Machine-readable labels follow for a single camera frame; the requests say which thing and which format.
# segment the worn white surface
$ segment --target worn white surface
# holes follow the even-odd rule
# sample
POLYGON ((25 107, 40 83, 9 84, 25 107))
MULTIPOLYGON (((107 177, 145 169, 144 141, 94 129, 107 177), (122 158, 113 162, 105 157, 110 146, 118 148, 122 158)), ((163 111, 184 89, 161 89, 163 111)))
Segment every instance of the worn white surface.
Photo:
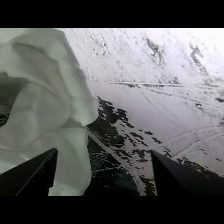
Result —
MULTIPOLYGON (((126 110, 135 133, 151 131, 159 140, 139 132, 148 147, 127 141, 123 150, 169 149, 174 159, 224 176, 223 29, 62 30, 92 91, 126 110)), ((121 135, 133 131, 115 126, 121 135)), ((149 162, 138 159, 131 159, 136 172, 152 178, 149 162)))

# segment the crumpled white fabric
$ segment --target crumpled white fabric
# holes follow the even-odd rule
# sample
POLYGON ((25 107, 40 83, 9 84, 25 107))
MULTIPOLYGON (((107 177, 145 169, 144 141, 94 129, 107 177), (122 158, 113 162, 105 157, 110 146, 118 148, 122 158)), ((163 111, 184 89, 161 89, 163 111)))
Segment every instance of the crumpled white fabric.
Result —
POLYGON ((18 30, 7 43, 4 32, 0 114, 10 116, 0 128, 0 172, 56 148, 50 195, 82 195, 91 180, 85 126, 98 117, 98 101, 62 31, 18 30))

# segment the white plastic bag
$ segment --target white plastic bag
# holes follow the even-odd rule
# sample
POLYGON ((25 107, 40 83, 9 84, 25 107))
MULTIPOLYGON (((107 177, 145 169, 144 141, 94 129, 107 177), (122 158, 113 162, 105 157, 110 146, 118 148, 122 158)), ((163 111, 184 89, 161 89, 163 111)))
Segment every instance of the white plastic bag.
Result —
POLYGON ((1 86, 0 113, 10 117, 0 128, 0 172, 57 148, 50 195, 82 195, 91 180, 85 126, 97 118, 98 102, 64 33, 28 29, 3 44, 1 86))

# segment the scratched surface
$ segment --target scratched surface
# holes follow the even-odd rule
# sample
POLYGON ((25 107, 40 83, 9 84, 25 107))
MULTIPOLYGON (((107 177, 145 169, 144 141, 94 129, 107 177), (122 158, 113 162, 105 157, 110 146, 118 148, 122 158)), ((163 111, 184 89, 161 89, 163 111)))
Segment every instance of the scratched surface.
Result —
POLYGON ((62 30, 99 98, 92 144, 117 163, 96 163, 94 175, 121 170, 140 195, 155 194, 154 149, 224 176, 223 29, 62 30))

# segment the black pointed object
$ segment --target black pointed object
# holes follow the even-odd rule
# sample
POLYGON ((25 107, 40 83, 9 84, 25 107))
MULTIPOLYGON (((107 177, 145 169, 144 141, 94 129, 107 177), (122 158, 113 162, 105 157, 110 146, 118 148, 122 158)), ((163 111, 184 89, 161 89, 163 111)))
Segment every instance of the black pointed object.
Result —
POLYGON ((57 150, 50 149, 0 175, 0 196, 48 196, 54 184, 57 150))
POLYGON ((224 184, 151 151, 158 196, 224 196, 224 184))

